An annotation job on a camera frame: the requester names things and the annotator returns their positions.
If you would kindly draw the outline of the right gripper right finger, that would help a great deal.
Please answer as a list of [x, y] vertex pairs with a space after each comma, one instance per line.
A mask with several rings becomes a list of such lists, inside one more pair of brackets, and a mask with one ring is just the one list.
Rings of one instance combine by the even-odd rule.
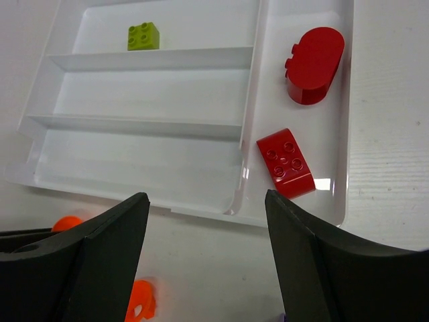
[[290, 321], [427, 321], [428, 252], [364, 239], [277, 191], [265, 212]]

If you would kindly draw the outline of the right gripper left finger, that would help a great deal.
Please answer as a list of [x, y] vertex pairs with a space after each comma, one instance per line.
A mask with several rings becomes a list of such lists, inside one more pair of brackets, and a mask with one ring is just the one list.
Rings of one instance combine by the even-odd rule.
[[1, 320], [124, 321], [149, 204], [137, 193], [66, 231], [2, 231]]

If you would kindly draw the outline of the orange round lego disc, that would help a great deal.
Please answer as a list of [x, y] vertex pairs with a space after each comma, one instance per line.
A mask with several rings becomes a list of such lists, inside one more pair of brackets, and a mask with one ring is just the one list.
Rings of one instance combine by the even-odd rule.
[[77, 216], [65, 216], [61, 219], [59, 219], [51, 228], [51, 232], [61, 232], [66, 231], [69, 229], [72, 229], [73, 227], [76, 227], [77, 225], [80, 225], [84, 221], [77, 217]]

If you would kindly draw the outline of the orange curved lego piece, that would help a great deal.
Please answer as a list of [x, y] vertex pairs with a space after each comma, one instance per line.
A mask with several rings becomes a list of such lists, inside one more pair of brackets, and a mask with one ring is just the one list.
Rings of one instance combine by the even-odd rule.
[[156, 313], [155, 288], [146, 280], [133, 283], [125, 321], [152, 319]]

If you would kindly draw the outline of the red curved lego brick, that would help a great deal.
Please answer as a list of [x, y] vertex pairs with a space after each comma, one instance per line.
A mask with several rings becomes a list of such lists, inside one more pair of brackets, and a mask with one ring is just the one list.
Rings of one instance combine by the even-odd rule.
[[281, 195], [294, 199], [316, 189], [310, 168], [288, 128], [257, 140], [257, 147]]

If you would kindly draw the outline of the red oval flower lego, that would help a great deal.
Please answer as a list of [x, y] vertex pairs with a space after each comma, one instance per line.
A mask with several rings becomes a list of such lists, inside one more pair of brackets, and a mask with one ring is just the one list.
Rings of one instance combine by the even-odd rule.
[[326, 97], [338, 70], [345, 39], [334, 28], [307, 31], [291, 49], [285, 61], [285, 78], [290, 98], [301, 105], [313, 105]]

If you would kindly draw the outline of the small lime green lego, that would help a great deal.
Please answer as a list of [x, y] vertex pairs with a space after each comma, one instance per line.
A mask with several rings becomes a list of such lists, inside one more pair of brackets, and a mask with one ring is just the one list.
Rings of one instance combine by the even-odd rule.
[[160, 33], [153, 22], [132, 25], [128, 29], [127, 50], [159, 50]]

